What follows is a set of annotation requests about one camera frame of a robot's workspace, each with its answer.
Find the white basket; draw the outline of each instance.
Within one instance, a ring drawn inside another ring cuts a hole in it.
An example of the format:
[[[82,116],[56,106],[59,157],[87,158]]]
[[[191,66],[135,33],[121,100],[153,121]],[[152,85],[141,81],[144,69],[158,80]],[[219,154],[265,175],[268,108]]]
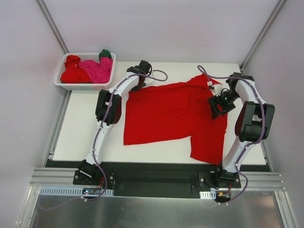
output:
[[[94,60],[97,63],[99,63],[99,53],[67,53],[65,54],[61,61],[59,62],[56,72],[55,72],[55,77],[54,77],[54,84],[57,86],[62,86],[67,90],[107,90],[110,88],[110,83],[112,81],[113,75],[114,75],[114,69],[115,69],[115,64],[116,64],[116,55],[111,53],[112,59],[113,59],[113,64],[112,64],[112,70],[111,70],[111,75],[110,75],[110,80],[105,83],[105,84],[93,84],[93,83],[78,83],[78,84],[72,84],[72,83],[62,83],[60,81],[61,75],[63,72],[66,70],[65,67],[65,62],[66,58],[69,55],[74,55],[78,56],[81,61],[84,60]]]

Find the gray wall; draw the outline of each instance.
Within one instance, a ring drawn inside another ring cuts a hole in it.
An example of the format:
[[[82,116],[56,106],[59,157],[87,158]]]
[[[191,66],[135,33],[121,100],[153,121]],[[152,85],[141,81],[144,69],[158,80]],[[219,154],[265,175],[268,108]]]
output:
[[[34,0],[2,0],[0,15],[0,227],[10,228],[63,99],[52,82],[63,53]]]
[[[267,140],[275,171],[282,171],[300,227],[304,227],[304,1],[289,0],[259,46],[246,73],[275,117]]]
[[[277,0],[45,0],[70,52],[241,63]]]

